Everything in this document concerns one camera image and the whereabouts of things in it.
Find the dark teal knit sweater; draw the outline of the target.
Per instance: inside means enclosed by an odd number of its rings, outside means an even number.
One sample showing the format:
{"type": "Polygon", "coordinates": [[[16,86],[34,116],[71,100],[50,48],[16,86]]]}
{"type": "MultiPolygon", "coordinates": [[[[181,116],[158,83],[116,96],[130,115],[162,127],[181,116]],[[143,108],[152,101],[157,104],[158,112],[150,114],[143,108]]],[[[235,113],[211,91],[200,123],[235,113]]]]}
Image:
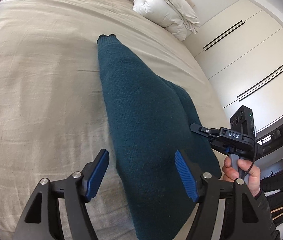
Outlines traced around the dark teal knit sweater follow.
{"type": "Polygon", "coordinates": [[[115,35],[101,35],[97,44],[116,167],[137,238],[173,239],[195,207],[176,151],[216,177],[220,164],[208,140],[190,130],[199,117],[184,89],[156,75],[115,35]]]}

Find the black bag on floor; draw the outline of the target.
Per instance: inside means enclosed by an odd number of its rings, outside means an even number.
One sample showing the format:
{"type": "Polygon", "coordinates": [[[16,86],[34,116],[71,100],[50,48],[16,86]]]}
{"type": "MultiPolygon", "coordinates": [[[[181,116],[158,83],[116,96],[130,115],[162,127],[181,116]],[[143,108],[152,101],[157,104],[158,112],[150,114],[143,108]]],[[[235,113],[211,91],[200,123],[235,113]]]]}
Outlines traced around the black bag on floor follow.
{"type": "Polygon", "coordinates": [[[263,178],[260,187],[268,201],[275,226],[283,223],[283,170],[263,178]]]}

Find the white wardrobe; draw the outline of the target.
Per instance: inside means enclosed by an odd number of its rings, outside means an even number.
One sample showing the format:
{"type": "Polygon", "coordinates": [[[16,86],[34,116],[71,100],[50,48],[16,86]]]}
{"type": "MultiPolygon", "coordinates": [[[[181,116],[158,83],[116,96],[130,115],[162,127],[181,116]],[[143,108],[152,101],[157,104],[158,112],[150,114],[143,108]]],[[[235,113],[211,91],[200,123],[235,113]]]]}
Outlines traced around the white wardrobe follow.
{"type": "Polygon", "coordinates": [[[247,106],[259,131],[283,118],[283,26],[265,10],[239,0],[184,44],[227,117],[247,106]]]}

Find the beige bed sheet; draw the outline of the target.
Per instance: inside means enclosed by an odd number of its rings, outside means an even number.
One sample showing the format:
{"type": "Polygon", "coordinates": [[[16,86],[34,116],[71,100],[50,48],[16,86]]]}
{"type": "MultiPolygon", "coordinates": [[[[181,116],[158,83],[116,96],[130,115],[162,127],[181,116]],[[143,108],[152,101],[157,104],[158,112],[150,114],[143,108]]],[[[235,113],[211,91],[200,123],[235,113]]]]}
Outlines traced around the beige bed sheet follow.
{"type": "Polygon", "coordinates": [[[0,238],[12,239],[37,183],[64,179],[113,146],[97,39],[114,34],[184,88],[204,126],[229,122],[184,44],[128,0],[1,0],[0,238]]]}

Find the white folded duvet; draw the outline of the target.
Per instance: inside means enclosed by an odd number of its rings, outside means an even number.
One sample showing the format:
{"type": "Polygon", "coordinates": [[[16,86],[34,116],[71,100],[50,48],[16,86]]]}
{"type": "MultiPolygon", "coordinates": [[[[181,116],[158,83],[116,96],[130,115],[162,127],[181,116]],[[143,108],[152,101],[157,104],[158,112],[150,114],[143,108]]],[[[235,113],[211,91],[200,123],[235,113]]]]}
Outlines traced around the white folded duvet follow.
{"type": "Polygon", "coordinates": [[[184,41],[197,34],[200,22],[186,0],[134,0],[133,10],[184,41]]]}

